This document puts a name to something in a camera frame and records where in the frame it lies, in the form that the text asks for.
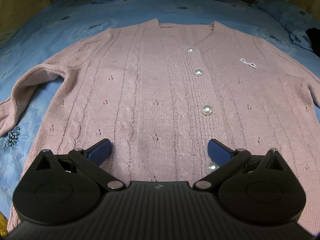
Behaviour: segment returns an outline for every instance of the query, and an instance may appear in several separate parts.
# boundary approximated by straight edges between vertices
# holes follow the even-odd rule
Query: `white button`
[[[202,107],[202,109],[201,109],[201,112],[202,112],[202,114],[204,114],[204,115],[208,115],[208,114],[211,114],[212,113],[212,107],[211,106],[204,106],[204,107]]]
[[[206,171],[207,171],[207,173],[211,173],[211,172],[217,170],[218,168],[219,168],[219,166],[215,162],[212,162],[212,163],[208,164]]]
[[[202,76],[202,74],[203,74],[203,72],[202,72],[201,69],[197,69],[197,70],[195,71],[195,75],[196,75],[197,77]]]

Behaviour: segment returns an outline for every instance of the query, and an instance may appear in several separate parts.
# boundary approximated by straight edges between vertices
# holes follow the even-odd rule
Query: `bed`
[[[261,9],[239,0],[58,0],[44,9],[0,49],[0,101],[33,66],[83,38],[158,18],[161,23],[209,24],[259,36],[320,77],[320,57],[292,43],[288,32]],[[0,138],[0,211],[8,218],[12,194],[44,113],[63,79],[40,86],[17,126]],[[320,109],[315,105],[320,121]]]

